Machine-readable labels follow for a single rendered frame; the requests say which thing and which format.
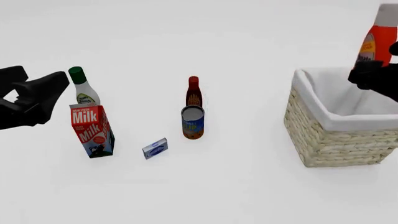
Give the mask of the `woven wicker basket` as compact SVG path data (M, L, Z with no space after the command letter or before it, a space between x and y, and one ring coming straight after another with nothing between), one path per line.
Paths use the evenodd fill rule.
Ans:
M398 129L327 131L291 85L284 125L307 167L378 164L398 148Z

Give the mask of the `blue and orange soup can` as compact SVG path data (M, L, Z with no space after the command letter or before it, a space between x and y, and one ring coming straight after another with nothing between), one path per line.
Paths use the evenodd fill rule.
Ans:
M204 133L205 112L195 105L186 106L181 111L182 132L188 139L199 139Z

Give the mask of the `red ketchup bottle white cap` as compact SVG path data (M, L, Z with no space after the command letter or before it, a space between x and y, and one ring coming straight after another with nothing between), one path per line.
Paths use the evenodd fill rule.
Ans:
M398 36L398 3L382 3L376 14L356 59L359 62L381 61L382 67L389 65L392 55L389 48Z

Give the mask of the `white cloth basket liner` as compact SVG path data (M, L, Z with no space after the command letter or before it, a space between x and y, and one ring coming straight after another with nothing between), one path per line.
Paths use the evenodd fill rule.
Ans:
M292 87L327 131L398 129L398 102L348 81L350 69L300 68Z

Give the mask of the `small blue-grey printed box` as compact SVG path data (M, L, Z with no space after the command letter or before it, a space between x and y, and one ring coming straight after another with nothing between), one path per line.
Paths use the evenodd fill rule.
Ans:
M162 138L142 149L143 155L146 159L149 159L157 154L166 151L168 149L168 141L166 138Z

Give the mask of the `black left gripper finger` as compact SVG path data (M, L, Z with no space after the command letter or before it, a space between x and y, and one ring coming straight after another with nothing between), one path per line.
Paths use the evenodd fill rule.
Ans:
M28 76L21 65L0 68L0 87L9 86L15 82L25 82Z
M36 125L49 121L57 100L69 83L65 72L54 72L29 82L13 83L19 95L15 104L22 108L18 111L20 124Z

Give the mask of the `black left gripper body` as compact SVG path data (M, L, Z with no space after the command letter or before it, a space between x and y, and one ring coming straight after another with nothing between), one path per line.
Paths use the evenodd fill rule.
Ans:
M11 90L0 90L0 130L32 126L29 115L27 115L27 111L32 107L31 91L26 86L15 86L15 91L19 96L15 102L10 102L4 97Z

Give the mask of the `red and white milk carton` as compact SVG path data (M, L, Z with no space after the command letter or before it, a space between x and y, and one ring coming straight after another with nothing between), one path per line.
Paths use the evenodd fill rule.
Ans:
M112 156L115 137L103 106L75 104L70 112L72 128L89 158Z

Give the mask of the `white bottle green cap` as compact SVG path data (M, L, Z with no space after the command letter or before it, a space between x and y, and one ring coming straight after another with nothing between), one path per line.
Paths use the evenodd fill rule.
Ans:
M81 67L69 68L68 73L76 88L76 101L78 104L95 103L100 105L100 98L90 86Z

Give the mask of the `dark red sauce bottle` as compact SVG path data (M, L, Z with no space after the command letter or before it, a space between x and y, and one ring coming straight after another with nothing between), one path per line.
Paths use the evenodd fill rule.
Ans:
M197 76L191 76L188 79L188 90L186 95L186 106L195 105L203 107L202 95Z

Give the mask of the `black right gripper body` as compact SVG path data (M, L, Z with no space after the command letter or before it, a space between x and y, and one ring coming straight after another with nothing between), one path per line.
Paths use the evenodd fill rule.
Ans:
M370 89L398 102L398 63L375 70L371 75Z

